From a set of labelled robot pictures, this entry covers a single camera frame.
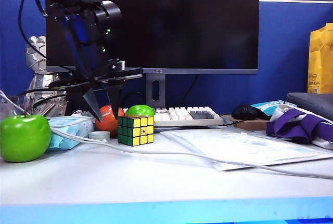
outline keyboard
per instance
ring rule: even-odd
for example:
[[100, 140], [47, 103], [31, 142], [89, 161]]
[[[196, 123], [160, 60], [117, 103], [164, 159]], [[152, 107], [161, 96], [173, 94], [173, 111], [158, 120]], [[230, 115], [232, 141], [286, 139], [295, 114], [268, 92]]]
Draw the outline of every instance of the keyboard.
[[223, 119], [208, 106], [155, 108], [154, 111], [154, 127], [223, 125]]

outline cardboard box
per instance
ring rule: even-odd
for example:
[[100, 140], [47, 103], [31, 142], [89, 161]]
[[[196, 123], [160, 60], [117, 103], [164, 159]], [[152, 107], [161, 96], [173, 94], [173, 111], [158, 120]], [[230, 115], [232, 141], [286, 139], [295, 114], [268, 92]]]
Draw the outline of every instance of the cardboard box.
[[[231, 115], [223, 115], [225, 118], [237, 123], [241, 120], [234, 119]], [[268, 120], [256, 118], [255, 120], [246, 120], [244, 122], [234, 124], [235, 127], [245, 130], [266, 130]]]

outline rubik's cube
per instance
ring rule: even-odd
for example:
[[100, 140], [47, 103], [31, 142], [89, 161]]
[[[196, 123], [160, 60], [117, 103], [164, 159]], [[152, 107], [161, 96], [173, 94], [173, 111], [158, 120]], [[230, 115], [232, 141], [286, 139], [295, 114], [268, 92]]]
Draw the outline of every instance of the rubik's cube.
[[118, 142], [129, 146], [154, 142], [154, 117], [119, 116]]

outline monitor screen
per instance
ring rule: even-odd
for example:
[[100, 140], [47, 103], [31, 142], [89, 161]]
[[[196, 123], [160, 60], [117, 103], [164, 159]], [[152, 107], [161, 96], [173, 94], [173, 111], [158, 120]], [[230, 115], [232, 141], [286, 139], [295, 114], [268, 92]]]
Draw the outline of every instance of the monitor screen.
[[[258, 69], [259, 0], [106, 1], [120, 8], [123, 24], [116, 44], [105, 48], [126, 67], [171, 74], [251, 74]], [[60, 23], [49, 17], [46, 26], [47, 56], [73, 66]]]

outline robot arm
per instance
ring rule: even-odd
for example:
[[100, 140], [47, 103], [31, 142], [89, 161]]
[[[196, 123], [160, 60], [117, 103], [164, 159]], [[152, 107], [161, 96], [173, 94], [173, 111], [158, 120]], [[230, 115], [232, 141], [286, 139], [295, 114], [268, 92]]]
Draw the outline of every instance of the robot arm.
[[[101, 120], [93, 88], [107, 83], [109, 101], [117, 117], [115, 109], [123, 83], [142, 76], [141, 68], [125, 70], [124, 62], [110, 59], [112, 50], [104, 48], [106, 42], [112, 41], [112, 30], [119, 27], [120, 9], [115, 3], [103, 0], [51, 0], [51, 3], [51, 9], [62, 11], [62, 16], [55, 20], [63, 27], [76, 69], [69, 72], [69, 79], [53, 82], [49, 87], [66, 89], [68, 96]], [[70, 12], [68, 7], [78, 9]]]

